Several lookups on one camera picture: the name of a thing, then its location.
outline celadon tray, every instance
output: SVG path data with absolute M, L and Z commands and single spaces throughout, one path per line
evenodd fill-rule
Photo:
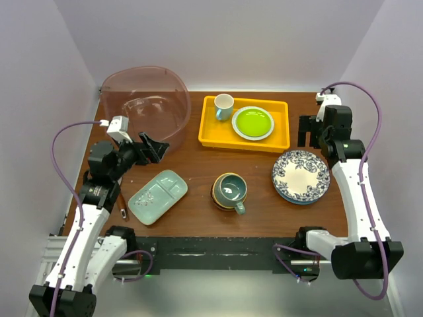
M 128 207 L 143 224 L 152 225 L 188 191 L 186 182 L 172 170 L 164 170 L 142 187 Z

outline brown tabletop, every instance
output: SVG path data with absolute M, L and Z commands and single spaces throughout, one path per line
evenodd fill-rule
M 162 170 L 173 170 L 188 184 L 188 193 L 169 209 L 156 223 L 145 226 L 130 213 L 125 222 L 115 206 L 101 234 L 112 225 L 131 227 L 137 236 L 294 236 L 299 227 L 321 226 L 335 236 L 346 236 L 347 225 L 342 199 L 334 178 L 325 196 L 318 202 L 294 205 L 278 195 L 273 187 L 272 167 L 278 153 L 235 151 L 203 147 L 198 141 L 198 129 L 203 99 L 220 92 L 191 92 L 192 114 L 187 125 L 186 139 L 181 148 L 166 155 L 160 164 L 134 166 L 124 176 L 122 193 L 125 200 L 140 190 Z M 230 92 L 234 97 L 281 100 L 289 106 L 291 149 L 296 149 L 298 116 L 316 114 L 315 94 L 309 92 Z M 104 118 L 102 105 L 96 119 Z M 105 128 L 94 126 L 87 149 L 97 141 L 108 139 Z M 320 155 L 318 150 L 306 147 Z M 77 190 L 82 174 L 88 168 L 88 151 L 79 173 Z M 214 180 L 225 172 L 241 175 L 249 187 L 245 215 L 234 211 L 221 211 L 210 197 Z M 73 201 L 63 231 L 68 235 L 75 216 Z

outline teal mug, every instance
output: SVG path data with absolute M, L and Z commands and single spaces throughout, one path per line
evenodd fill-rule
M 235 209 L 245 214 L 244 200 L 247 198 L 247 183 L 235 173 L 226 173 L 217 178 L 211 188 L 211 197 L 223 209 Z
M 216 119 L 226 121 L 231 117 L 233 111 L 233 97 L 230 94 L 219 94 L 214 98 Z

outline white corner wall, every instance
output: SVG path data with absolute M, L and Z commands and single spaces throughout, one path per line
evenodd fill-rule
M 383 110 L 381 134 L 369 157 L 379 212 L 404 257 L 393 270 L 407 316 L 422 315 L 423 2 L 386 0 L 342 80 L 367 87 Z M 353 88 L 339 91 L 352 107 L 354 137 L 370 140 L 374 106 Z
M 383 0 L 55 0 L 97 85 L 135 66 L 190 90 L 317 90 L 339 80 Z
M 53 0 L 2 2 L 0 52 L 0 314 L 21 317 L 48 234 L 58 233 L 70 202 L 49 146 L 63 125 L 94 118 L 96 91 Z M 89 131 L 59 140 L 71 183 Z

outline lime green plate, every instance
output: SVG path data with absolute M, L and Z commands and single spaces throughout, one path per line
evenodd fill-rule
M 232 126 L 241 137 L 258 141 L 268 137 L 274 128 L 272 116 L 259 107 L 244 107 L 232 117 Z

